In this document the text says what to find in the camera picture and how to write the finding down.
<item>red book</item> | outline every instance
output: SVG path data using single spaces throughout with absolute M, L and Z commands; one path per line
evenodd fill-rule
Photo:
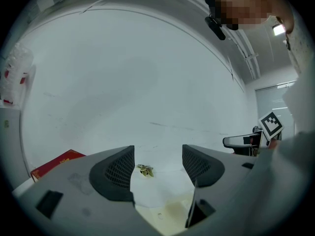
M 47 172 L 55 168 L 57 165 L 82 156 L 85 155 L 70 149 L 67 152 L 63 153 L 62 155 L 51 160 L 50 162 L 45 163 L 44 165 L 31 171 L 31 177 L 33 178 L 34 182 L 37 182 L 41 177 L 43 177 Z

